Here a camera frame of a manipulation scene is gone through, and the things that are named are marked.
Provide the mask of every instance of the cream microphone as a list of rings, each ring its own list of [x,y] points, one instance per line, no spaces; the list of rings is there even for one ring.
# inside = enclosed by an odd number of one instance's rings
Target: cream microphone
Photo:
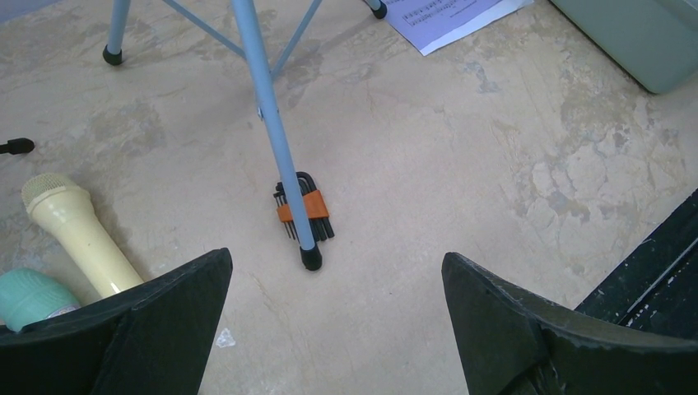
[[[58,239],[103,298],[143,283],[95,216],[90,194],[67,176],[38,175],[21,195],[31,220]]]

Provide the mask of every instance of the black rubber foot cap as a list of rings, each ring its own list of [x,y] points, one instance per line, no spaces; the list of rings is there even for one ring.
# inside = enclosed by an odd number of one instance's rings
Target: black rubber foot cap
[[[34,142],[28,138],[16,138],[0,145],[0,154],[21,155],[34,150]]]
[[[386,15],[388,15],[388,6],[386,6],[384,2],[380,2],[380,8],[373,10],[373,16],[378,19],[383,19]]]
[[[320,248],[317,244],[309,251],[301,248],[300,260],[303,261],[305,268],[311,272],[319,270],[323,266],[323,255],[320,253]]]
[[[109,63],[110,65],[118,66],[119,64],[123,63],[122,53],[123,53],[123,50],[119,51],[119,53],[114,55],[113,53],[110,53],[107,50],[107,47],[105,47],[105,50],[102,52],[102,58],[104,58],[105,61],[107,63]]]

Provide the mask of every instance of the marble floor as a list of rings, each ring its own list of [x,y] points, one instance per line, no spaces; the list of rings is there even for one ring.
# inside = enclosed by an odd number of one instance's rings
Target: marble floor
[[[237,40],[224,0],[184,3]],[[256,3],[276,54],[303,7]],[[49,171],[92,193],[146,279],[227,247],[229,337],[201,394],[466,393],[446,252],[575,307],[698,187],[698,80],[648,94],[545,0],[426,58],[361,1],[326,2],[276,84],[337,233],[307,272],[245,63],[142,0],[111,68],[110,7],[0,24],[0,138],[38,144],[0,156],[0,267],[97,299],[23,210],[21,186]]]

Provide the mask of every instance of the gray plastic bin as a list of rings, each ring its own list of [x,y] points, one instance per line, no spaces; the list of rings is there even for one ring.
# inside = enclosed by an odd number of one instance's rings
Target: gray plastic bin
[[[698,0],[551,0],[648,91],[698,71]]]

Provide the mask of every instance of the mint green microphone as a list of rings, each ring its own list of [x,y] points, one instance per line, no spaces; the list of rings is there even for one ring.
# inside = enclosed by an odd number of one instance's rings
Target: mint green microphone
[[[65,286],[43,273],[20,268],[0,276],[0,318],[13,332],[79,308]]]

